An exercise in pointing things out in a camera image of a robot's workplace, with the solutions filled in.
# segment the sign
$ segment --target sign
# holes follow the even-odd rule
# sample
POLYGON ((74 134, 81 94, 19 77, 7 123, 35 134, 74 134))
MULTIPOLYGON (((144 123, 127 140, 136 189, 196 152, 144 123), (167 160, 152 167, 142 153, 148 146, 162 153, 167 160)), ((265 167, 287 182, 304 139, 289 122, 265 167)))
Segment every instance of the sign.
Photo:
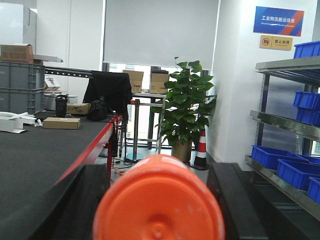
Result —
POLYGON ((261 35, 260 48, 291 50, 292 42, 292 37, 261 35))
POLYGON ((301 36, 304 11, 256 6, 254 33, 301 36))

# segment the green leaves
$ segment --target green leaves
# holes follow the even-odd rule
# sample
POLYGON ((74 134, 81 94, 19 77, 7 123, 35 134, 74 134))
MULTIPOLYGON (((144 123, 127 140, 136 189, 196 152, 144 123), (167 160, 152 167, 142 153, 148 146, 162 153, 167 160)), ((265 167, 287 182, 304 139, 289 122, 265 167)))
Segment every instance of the green leaves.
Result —
MULTIPOLYGON (((200 131, 209 126, 207 116, 211 115, 215 107, 215 101, 207 102, 212 97, 207 95, 207 91, 214 86, 210 82, 213 76, 196 74, 202 71, 200 61, 183 61, 176 65, 181 70, 170 74, 175 80, 164 83, 168 89, 164 121, 158 124, 161 127, 161 135, 170 145, 177 141, 184 144, 189 139, 198 141, 200 131)), ((161 113, 162 108, 152 107, 151 110, 161 113)))

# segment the potted plant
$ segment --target potted plant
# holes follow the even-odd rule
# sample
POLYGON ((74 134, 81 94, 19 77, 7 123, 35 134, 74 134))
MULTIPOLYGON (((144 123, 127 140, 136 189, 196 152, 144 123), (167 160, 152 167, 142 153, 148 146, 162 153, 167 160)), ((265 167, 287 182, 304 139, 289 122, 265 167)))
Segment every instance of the potted plant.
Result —
MULTIPOLYGON (((164 136, 172 146, 171 155, 183 162, 188 162, 191 156, 192 142, 197 145, 201 130, 209 126, 207 116, 211 115, 215 101, 210 101, 213 95, 207 91, 214 85, 210 82, 213 76, 199 76, 202 66, 200 61, 183 61, 176 63, 180 70, 170 74, 175 81, 164 83, 168 93, 165 100, 164 120, 158 124, 164 136)), ((156 113, 161 107, 153 107, 156 113)))

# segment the blue sign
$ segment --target blue sign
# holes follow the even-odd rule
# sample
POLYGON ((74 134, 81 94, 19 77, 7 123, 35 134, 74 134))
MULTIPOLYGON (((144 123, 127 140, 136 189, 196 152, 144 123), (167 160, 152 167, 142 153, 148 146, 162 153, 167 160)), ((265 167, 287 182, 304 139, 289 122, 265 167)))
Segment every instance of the blue sign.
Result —
POLYGON ((301 36, 304 11, 256 6, 253 32, 301 36))

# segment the orange bottle cap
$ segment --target orange bottle cap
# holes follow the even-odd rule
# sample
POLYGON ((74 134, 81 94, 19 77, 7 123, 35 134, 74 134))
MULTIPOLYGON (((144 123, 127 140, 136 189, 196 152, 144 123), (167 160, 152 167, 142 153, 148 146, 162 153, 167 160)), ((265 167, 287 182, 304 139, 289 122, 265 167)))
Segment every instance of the orange bottle cap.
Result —
POLYGON ((103 196, 94 240, 224 240, 222 212, 207 186, 181 161, 148 156, 103 196))

